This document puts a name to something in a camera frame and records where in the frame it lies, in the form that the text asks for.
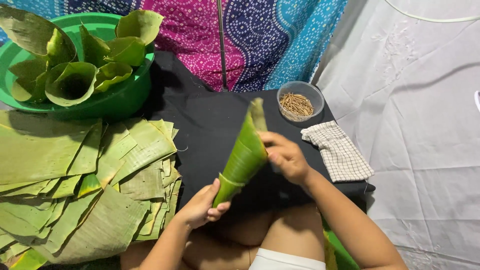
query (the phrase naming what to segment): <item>person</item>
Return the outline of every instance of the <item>person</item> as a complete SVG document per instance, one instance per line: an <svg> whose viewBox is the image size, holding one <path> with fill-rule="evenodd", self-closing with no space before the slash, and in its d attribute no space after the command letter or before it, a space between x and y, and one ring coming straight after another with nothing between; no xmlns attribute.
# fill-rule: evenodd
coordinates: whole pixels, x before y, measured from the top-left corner
<svg viewBox="0 0 480 270"><path fill-rule="evenodd" d="M380 228L308 165L298 145L276 133L259 135L269 146L269 160L288 181L308 190L315 204L221 224L211 236L200 227L219 220L230 206L226 202L211 208L220 188L215 179L173 217L156 243L133 244L121 254L122 269L324 270L320 213L362 269L407 269Z"/></svg>

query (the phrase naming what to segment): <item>clear plastic container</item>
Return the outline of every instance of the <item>clear plastic container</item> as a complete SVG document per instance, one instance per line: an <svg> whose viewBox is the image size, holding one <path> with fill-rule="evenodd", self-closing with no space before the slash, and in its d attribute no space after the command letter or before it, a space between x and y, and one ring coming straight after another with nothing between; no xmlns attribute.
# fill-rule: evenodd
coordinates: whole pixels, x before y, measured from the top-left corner
<svg viewBox="0 0 480 270"><path fill-rule="evenodd" d="M282 98L282 96L288 93L300 94L306 97L312 104L313 114L310 116L300 116L289 112L288 110L283 108L280 104L280 99ZM276 94L276 100L278 102L278 109L280 110L280 113L282 113L282 115L285 116L285 118L287 118L288 120L294 122L307 121L313 116L319 114L325 106L325 99L322 93L313 85L301 81L293 81L283 84Z"/></svg>

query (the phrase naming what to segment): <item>green plastic basin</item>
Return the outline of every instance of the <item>green plastic basin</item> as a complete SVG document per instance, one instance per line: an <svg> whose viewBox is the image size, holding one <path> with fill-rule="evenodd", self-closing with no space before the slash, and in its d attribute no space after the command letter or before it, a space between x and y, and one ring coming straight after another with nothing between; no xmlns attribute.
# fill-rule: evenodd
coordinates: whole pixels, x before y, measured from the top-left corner
<svg viewBox="0 0 480 270"><path fill-rule="evenodd" d="M114 29L120 16L87 12L57 17L51 21L58 25L74 42L79 60L84 58L79 26L83 24L93 35L107 41L115 38ZM16 79L8 68L32 56L9 41L0 47L0 100L5 104L30 113L46 113L57 119L103 118L109 122L128 118L139 110L151 89L149 69L154 58L154 45L147 46L145 62L127 80L111 86L108 91L92 95L86 101L62 107L56 104L32 104L16 101L10 89Z"/></svg>

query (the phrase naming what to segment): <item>white fabric backdrop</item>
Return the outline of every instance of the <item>white fabric backdrop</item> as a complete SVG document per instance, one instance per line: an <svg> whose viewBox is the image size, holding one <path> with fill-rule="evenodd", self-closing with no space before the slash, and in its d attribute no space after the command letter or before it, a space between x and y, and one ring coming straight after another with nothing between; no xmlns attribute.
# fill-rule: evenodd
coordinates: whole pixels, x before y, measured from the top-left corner
<svg viewBox="0 0 480 270"><path fill-rule="evenodd" d="M392 3L428 18L480 14L474 0ZM338 124L376 171L368 214L409 268L480 269L480 22L350 0L319 71Z"/></svg>

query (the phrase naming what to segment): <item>white checkered towel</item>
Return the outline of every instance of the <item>white checkered towel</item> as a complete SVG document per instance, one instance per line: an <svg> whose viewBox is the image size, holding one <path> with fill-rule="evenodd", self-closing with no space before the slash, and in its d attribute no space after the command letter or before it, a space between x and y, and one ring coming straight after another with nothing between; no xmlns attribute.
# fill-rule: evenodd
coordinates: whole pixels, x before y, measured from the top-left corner
<svg viewBox="0 0 480 270"><path fill-rule="evenodd" d="M332 182L357 181L374 174L370 165L335 121L302 129L302 140L320 149Z"/></svg>

